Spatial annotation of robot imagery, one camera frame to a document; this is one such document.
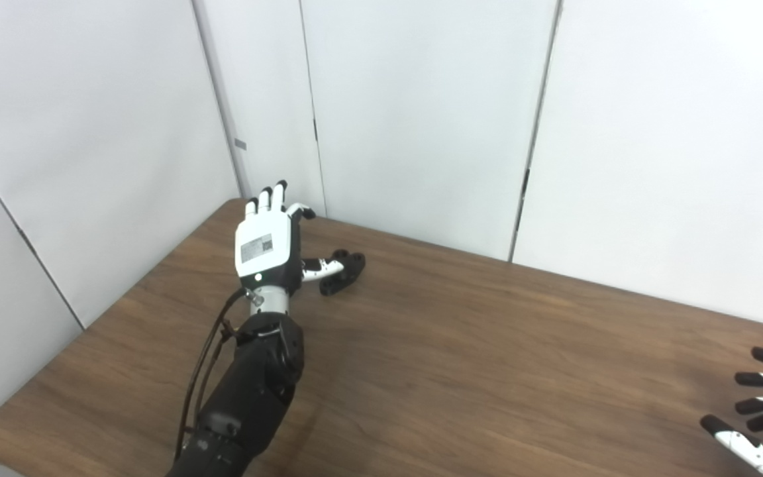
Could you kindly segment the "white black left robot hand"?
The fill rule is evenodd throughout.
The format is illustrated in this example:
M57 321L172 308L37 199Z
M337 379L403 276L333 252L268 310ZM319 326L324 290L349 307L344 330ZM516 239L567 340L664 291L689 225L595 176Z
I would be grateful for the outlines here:
M235 268L244 289L282 289L293 295L308 281L342 274L336 258L305 260L301 256L301 221L315 219L304 203L285 205L287 181L261 190L246 202L245 216L235 232Z

